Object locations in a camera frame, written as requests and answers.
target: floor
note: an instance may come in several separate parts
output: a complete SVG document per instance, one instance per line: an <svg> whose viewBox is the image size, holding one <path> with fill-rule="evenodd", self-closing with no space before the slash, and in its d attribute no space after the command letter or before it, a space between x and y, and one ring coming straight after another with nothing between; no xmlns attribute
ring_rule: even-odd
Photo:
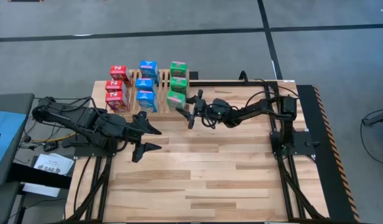
<svg viewBox="0 0 383 224"><path fill-rule="evenodd" d="M136 68L140 60L150 59L162 68L172 60L185 61L190 70L199 71L200 79L234 79L245 70L249 78L277 77L316 85L361 220L383 223L383 165L367 155L359 137L361 119L383 109L383 28L375 29L375 24L383 24L383 0L263 3L266 17L255 0L0 0L0 93L88 96L95 80L108 79L110 65L125 63ZM242 32L135 35L238 28ZM133 34L65 39L68 35L112 33ZM58 35L63 38L7 39ZM367 147L383 161L383 124L363 131ZM44 138L49 133L50 128L38 125L30 135ZM19 151L17 158L27 162L38 153L41 151ZM58 153L72 154L64 149ZM40 199L31 195L25 205ZM63 208L64 202L42 203L27 210L24 223L58 221Z"/></svg>

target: wooden crate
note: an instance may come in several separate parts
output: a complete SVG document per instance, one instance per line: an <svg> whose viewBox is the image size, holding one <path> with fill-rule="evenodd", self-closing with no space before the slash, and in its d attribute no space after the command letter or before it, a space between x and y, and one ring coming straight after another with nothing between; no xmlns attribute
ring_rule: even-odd
<svg viewBox="0 0 383 224"><path fill-rule="evenodd" d="M137 114L141 107L139 106L138 102L136 101L136 94L137 89L135 87L136 79L142 78L141 71L138 70L130 70L129 71L132 75L133 83L134 85L132 88L129 89L129 104L131 106L130 113ZM169 113L177 113L176 111L172 111L167 104L167 94L170 90L169 82L171 79L171 74L169 69L160 69L160 83L159 87L157 88L157 101L159 102L159 109L158 114L169 114Z"/></svg>

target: green juice box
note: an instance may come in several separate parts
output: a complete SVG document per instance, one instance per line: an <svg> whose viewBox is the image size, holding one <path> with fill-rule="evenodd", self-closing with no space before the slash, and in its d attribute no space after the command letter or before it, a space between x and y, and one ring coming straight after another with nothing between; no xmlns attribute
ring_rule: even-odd
<svg viewBox="0 0 383 224"><path fill-rule="evenodd" d="M172 62L170 67L171 78L172 77L186 77L187 64L185 62Z"/></svg>
<svg viewBox="0 0 383 224"><path fill-rule="evenodd" d="M185 96L187 96L187 79L186 78L178 78L178 77L171 77L170 81L170 88L171 91L175 91L177 93L181 93Z"/></svg>
<svg viewBox="0 0 383 224"><path fill-rule="evenodd" d="M186 96L175 91L168 91L167 103L171 110L176 108L184 109L186 106Z"/></svg>

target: paper sheet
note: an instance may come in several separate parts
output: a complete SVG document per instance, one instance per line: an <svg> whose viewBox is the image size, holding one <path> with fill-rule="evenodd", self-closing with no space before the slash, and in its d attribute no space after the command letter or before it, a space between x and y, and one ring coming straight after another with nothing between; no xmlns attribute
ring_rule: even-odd
<svg viewBox="0 0 383 224"><path fill-rule="evenodd" d="M66 175L73 164L74 161L72 159L68 159L56 153L52 153L50 155L41 154L34 165L34 169ZM26 183L23 191L57 197L60 189L55 187L46 187L39 184Z"/></svg>

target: yellow cable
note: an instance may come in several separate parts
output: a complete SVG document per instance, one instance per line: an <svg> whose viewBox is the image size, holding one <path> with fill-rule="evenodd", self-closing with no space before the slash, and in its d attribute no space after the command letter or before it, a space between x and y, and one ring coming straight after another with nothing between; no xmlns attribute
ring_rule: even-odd
<svg viewBox="0 0 383 224"><path fill-rule="evenodd" d="M66 139L66 138L70 138L70 137L74 136L75 134L76 133L72 133L72 134L66 135L66 136L61 137L61 138L55 138L55 139L49 139L49 140L33 139L32 141L34 141L34 142L55 142L55 141L61 141L61 140Z"/></svg>

